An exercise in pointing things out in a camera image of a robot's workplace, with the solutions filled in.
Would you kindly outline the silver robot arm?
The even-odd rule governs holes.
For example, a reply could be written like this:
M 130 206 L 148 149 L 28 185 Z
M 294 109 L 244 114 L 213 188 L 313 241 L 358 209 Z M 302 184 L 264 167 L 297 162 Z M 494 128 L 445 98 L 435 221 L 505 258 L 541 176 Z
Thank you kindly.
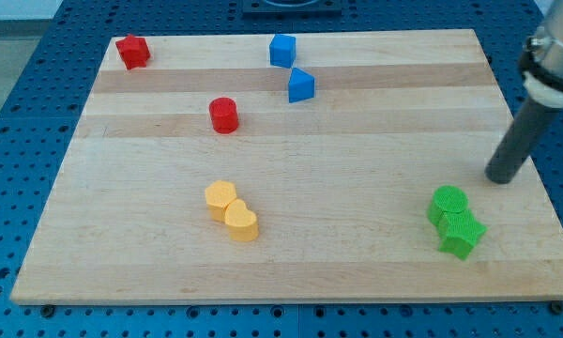
M 563 108 L 563 0 L 552 3 L 535 33 L 526 39 L 519 70 L 535 102 Z

